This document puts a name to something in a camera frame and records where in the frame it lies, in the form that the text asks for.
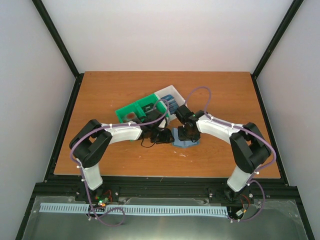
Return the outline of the teal card holder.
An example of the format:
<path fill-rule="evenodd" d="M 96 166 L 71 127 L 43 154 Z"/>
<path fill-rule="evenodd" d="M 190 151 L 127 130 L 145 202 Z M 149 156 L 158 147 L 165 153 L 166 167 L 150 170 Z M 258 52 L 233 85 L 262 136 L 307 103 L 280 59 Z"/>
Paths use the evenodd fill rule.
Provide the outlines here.
<path fill-rule="evenodd" d="M 176 127 L 173 127 L 171 132 L 174 138 L 172 145 L 175 147 L 186 149 L 200 144 L 199 140 L 195 142 L 192 142 L 191 140 L 179 140 L 178 129 Z"/>

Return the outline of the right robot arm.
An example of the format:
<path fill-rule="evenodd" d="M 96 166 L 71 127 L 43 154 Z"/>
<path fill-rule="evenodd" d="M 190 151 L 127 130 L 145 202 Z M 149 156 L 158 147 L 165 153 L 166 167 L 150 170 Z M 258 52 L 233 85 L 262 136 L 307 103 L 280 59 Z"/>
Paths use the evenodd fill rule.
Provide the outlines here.
<path fill-rule="evenodd" d="M 274 160 L 277 158 L 273 147 L 252 122 L 235 124 L 202 110 L 194 113 L 188 109 L 178 109 L 175 116 L 182 124 L 178 127 L 179 140 L 196 142 L 201 134 L 207 134 L 230 144 L 236 167 L 227 179 L 227 185 L 235 193 L 250 184 L 271 155 Z"/>

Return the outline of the green bin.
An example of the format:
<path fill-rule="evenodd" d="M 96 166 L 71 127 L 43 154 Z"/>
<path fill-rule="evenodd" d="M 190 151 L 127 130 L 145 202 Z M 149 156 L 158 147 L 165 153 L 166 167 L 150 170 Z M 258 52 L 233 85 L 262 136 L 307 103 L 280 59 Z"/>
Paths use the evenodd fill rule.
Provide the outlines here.
<path fill-rule="evenodd" d="M 124 107 L 121 107 L 119 109 L 117 109 L 115 111 L 115 114 L 119 120 L 120 123 L 124 123 L 123 122 L 123 117 L 130 113 L 130 112 L 134 112 L 137 116 L 137 118 L 141 117 L 143 115 L 143 113 L 141 112 L 141 108 L 138 106 L 137 103 L 133 102 L 133 103 L 130 103 Z"/>
<path fill-rule="evenodd" d="M 135 102 L 135 106 L 137 109 L 138 118 L 146 117 L 154 108 L 155 103 L 160 98 L 155 94 L 150 94 L 146 97 L 143 97 Z M 155 109 L 157 109 L 161 114 L 164 114 L 167 110 L 167 104 L 160 100 L 156 105 Z"/>

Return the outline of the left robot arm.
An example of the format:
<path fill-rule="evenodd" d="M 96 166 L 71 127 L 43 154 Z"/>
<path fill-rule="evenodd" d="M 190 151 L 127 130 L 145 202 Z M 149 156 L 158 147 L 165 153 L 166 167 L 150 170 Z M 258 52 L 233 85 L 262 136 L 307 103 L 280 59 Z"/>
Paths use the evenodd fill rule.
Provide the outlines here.
<path fill-rule="evenodd" d="M 96 119 L 90 120 L 69 143 L 70 158 L 77 164 L 87 186 L 86 195 L 95 202 L 103 198 L 99 162 L 109 145 L 145 139 L 150 139 L 152 145 L 173 143 L 174 137 L 167 125 L 168 118 L 157 110 L 124 123 L 102 124 Z"/>

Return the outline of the white bin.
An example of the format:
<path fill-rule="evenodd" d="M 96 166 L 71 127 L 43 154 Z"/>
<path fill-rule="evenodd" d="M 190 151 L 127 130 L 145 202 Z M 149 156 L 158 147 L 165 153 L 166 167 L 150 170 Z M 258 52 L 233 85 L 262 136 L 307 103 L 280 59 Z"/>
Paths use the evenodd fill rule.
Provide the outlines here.
<path fill-rule="evenodd" d="M 164 105 L 169 109 L 169 120 L 172 121 L 176 119 L 175 111 L 178 109 L 178 107 L 185 104 L 185 99 L 177 91 L 177 89 L 173 85 L 170 85 L 156 91 L 154 94 L 158 97 L 158 99 L 165 99 L 167 101 L 167 103 L 165 102 Z"/>

